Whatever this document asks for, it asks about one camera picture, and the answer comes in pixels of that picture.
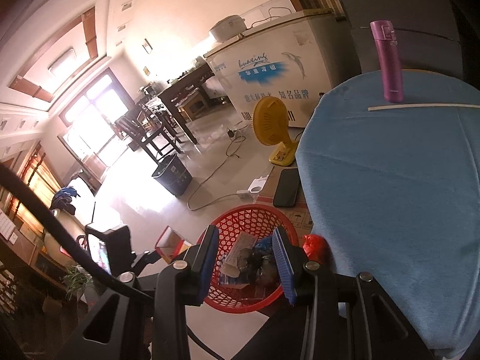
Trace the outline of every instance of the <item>blue gripper pad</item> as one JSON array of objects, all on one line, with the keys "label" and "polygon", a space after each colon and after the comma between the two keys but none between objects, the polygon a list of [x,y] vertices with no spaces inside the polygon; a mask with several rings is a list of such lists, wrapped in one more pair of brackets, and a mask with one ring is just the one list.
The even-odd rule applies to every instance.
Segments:
[{"label": "blue gripper pad", "polygon": [[212,280],[212,273],[215,267],[215,261],[217,260],[218,252],[218,228],[210,225],[205,232],[203,241],[207,241],[207,237],[211,235],[210,244],[207,247],[205,259],[203,260],[202,267],[200,269],[199,290],[197,295],[197,301],[199,304],[203,303],[203,300],[208,294],[210,288],[210,281]]},{"label": "blue gripper pad", "polygon": [[295,290],[294,268],[289,259],[286,247],[292,247],[284,228],[278,226],[273,231],[273,253],[277,262],[278,274],[280,275],[280,283],[283,287],[283,293],[294,305],[297,300],[297,291]]}]

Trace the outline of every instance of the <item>blue tablecloth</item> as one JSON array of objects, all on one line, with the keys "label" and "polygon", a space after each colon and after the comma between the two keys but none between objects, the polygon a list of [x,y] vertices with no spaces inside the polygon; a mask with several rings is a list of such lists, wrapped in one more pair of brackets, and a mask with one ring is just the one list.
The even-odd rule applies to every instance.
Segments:
[{"label": "blue tablecloth", "polygon": [[[403,72],[404,103],[479,104],[480,91]],[[328,92],[296,158],[313,232],[337,272],[373,273],[431,349],[453,357],[480,329],[480,109],[387,105],[380,72]]]}]

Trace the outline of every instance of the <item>white stick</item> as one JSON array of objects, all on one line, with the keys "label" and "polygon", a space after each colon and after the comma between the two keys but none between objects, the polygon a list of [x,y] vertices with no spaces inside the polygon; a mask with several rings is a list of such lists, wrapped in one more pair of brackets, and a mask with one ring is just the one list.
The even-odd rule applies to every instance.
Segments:
[{"label": "white stick", "polygon": [[368,107],[368,110],[369,111],[381,111],[383,109],[417,108],[417,107],[480,108],[480,105],[476,105],[476,104],[456,104],[456,103],[392,104],[392,105],[378,105],[376,107]]}]

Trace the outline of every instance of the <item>basket rim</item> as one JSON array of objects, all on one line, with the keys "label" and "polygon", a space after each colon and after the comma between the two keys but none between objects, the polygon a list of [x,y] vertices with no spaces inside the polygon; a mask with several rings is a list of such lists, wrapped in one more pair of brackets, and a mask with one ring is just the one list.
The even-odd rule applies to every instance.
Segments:
[{"label": "basket rim", "polygon": [[[292,245],[298,246],[299,245],[299,240],[298,240],[298,235],[297,231],[295,230],[295,227],[293,226],[292,222],[287,218],[287,216],[281,212],[279,209],[272,207],[272,206],[267,206],[264,204],[244,204],[241,206],[237,206],[232,208],[231,210],[228,210],[221,214],[219,217],[214,219],[211,223],[211,225],[217,225],[221,220],[225,219],[225,217],[232,215],[238,211],[244,211],[244,210],[263,210],[263,211],[268,211],[271,214],[276,215],[286,226],[285,226],[285,231],[287,235],[289,236],[289,240],[291,241]],[[200,235],[200,238],[198,238],[197,243],[200,243],[203,239],[203,235],[205,232],[203,232]],[[213,286],[212,282],[210,281],[210,286],[209,287],[214,287],[215,289],[221,289],[220,287]],[[275,300],[277,300],[281,295],[283,294],[283,288],[282,285],[279,285],[277,289],[271,293],[268,297],[266,297],[263,300],[260,300],[257,303],[246,305],[246,306],[241,306],[241,307],[228,307],[228,306],[223,306],[215,302],[213,299],[209,298],[208,295],[205,297],[204,302],[208,304],[209,306],[213,307],[216,310],[223,311],[223,312],[228,312],[230,314],[243,314],[246,312],[252,312],[252,311],[258,311],[264,308],[265,306],[268,306],[269,304],[272,304]]]}]

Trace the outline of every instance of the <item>red plastic bag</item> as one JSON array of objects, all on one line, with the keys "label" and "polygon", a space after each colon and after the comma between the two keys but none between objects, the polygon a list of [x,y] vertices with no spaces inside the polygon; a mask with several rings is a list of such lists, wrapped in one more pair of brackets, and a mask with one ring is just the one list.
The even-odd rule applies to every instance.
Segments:
[{"label": "red plastic bag", "polygon": [[328,262],[329,247],[325,238],[316,234],[304,235],[303,250],[311,261],[316,261],[320,264]]}]

